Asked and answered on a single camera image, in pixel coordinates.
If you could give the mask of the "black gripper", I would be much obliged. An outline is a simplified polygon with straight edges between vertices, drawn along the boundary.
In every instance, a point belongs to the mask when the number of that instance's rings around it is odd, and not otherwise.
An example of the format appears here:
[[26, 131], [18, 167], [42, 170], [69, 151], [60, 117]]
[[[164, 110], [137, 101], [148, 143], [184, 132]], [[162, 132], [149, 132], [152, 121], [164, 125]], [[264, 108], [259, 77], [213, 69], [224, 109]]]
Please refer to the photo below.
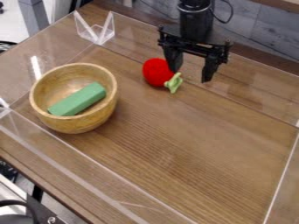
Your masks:
[[213, 31], [210, 7], [180, 7], [177, 24], [160, 25], [157, 45], [162, 48], [168, 67], [176, 73], [185, 53], [202, 57], [201, 82], [209, 82], [219, 63], [228, 62], [231, 42]]

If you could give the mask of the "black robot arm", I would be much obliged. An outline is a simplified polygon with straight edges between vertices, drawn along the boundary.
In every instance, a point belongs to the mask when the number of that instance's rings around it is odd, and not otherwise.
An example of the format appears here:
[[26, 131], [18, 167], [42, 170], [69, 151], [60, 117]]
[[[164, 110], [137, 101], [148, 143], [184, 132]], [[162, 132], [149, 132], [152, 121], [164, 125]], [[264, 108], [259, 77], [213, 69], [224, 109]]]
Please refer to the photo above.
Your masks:
[[162, 48], [162, 56], [172, 72], [182, 66], [185, 53], [204, 58], [200, 82], [209, 82], [221, 63], [228, 63], [232, 42], [213, 30], [213, 19], [225, 24], [214, 13], [214, 0], [180, 0], [177, 24], [164, 24], [157, 28], [157, 45]]

